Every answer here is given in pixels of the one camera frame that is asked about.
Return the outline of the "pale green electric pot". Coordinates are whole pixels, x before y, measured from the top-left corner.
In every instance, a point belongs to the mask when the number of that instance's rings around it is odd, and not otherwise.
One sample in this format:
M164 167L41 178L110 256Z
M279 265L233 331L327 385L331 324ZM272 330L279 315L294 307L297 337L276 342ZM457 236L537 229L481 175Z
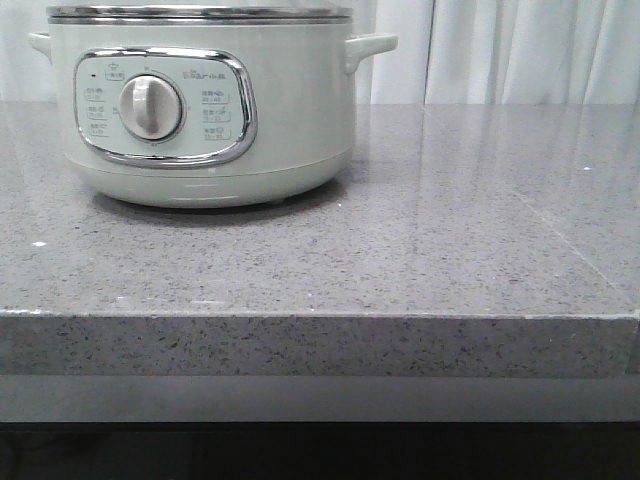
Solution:
M355 145L355 84L312 66L296 80L255 82L230 52L100 48L81 56L57 96L65 155L109 197L166 208L219 208L284 199L334 178ZM126 83L169 82L181 123L159 141L131 134L119 114Z

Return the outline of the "glass pot lid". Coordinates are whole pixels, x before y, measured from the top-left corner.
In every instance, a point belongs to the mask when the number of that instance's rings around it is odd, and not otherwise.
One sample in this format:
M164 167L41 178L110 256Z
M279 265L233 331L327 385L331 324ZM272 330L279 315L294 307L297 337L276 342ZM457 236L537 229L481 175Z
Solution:
M46 8L53 23L344 23L353 9L333 1L66 1Z

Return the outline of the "beige pot dial knob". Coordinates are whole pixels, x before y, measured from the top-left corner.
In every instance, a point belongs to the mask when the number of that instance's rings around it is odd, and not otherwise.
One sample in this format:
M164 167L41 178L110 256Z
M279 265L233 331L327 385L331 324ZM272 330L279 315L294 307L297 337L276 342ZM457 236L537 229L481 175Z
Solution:
M179 94L157 76L140 75L129 80L120 93L118 107L125 128L143 140L169 137L181 123Z

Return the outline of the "white curtain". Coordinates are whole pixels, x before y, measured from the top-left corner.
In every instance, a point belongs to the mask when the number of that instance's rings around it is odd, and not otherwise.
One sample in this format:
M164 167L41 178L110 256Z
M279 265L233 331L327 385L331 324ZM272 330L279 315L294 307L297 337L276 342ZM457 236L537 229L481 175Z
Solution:
M66 1L1 5L1 97L50 101L81 56L158 46L230 52L255 82L312 66L355 84L364 104L639 102L635 1L333 1L344 23L53 23Z

